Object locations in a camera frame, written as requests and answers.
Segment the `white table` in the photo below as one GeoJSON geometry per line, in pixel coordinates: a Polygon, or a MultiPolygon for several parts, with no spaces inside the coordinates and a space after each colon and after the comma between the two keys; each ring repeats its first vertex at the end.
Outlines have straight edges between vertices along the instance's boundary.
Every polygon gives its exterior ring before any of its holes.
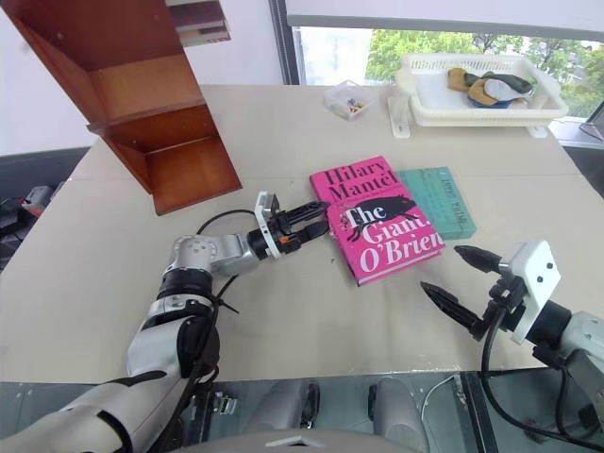
{"type": "MultiPolygon", "coordinates": [[[[552,137],[524,128],[421,128],[397,140],[385,92],[349,124],[316,87],[204,87],[243,189],[158,217],[151,197],[98,142],[0,276],[0,380],[101,382],[125,373],[126,350],[155,299],[172,242],[213,214],[250,208],[265,189],[282,208],[313,198],[309,175],[383,155],[395,169],[451,168],[478,226],[465,243],[504,253],[550,241],[562,272],[553,299],[604,317],[604,202],[552,137]]],[[[209,232],[246,231],[235,217],[209,232]]],[[[223,380],[478,369],[481,345],[424,296],[426,280],[482,314],[495,282],[444,255],[357,288],[325,236],[266,260],[229,288],[221,311],[223,380]]],[[[502,334],[494,367],[539,366],[502,334]]]]}

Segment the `pink book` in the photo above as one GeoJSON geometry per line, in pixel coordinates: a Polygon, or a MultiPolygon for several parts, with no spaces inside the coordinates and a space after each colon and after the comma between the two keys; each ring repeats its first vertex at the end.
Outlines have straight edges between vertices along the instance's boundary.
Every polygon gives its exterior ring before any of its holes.
{"type": "Polygon", "coordinates": [[[331,168],[310,177],[357,284],[441,254],[445,243],[385,158],[331,168]]]}

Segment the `book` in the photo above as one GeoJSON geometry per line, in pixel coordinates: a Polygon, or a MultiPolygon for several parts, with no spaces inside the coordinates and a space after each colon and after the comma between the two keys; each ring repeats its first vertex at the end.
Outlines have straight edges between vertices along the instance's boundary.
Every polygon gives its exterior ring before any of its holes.
{"type": "Polygon", "coordinates": [[[396,174],[445,241],[468,239],[476,233],[448,167],[401,170],[396,174]]]}
{"type": "Polygon", "coordinates": [[[310,177],[348,266],[363,285],[440,255],[443,239],[383,157],[310,177]]]}

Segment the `wooden bookshelf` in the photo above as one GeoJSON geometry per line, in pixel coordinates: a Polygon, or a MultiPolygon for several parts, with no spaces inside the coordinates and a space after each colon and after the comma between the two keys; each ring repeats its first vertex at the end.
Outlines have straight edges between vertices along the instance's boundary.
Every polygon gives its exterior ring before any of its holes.
{"type": "Polygon", "coordinates": [[[158,214],[241,188],[163,0],[4,0],[158,214]]]}

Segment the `teal book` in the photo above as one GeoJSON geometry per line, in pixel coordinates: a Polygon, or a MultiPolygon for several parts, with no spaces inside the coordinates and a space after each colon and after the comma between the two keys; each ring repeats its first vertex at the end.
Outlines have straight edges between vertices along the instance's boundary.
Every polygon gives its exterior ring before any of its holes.
{"type": "Polygon", "coordinates": [[[444,240],[468,239],[476,232],[448,167],[396,172],[444,240]]]}

